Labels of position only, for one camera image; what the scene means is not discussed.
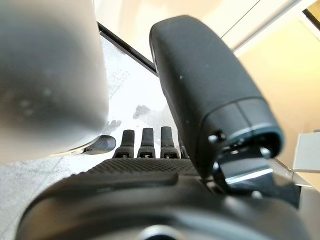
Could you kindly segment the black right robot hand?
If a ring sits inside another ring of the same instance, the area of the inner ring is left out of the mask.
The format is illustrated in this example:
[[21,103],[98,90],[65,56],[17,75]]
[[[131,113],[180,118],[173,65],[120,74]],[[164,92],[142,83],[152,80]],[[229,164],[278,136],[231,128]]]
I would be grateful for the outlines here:
[[149,44],[177,127],[160,158],[145,128],[125,130],[111,159],[49,186],[17,240],[308,240],[301,189],[269,160],[285,144],[269,104],[226,44],[198,19],[152,26]]

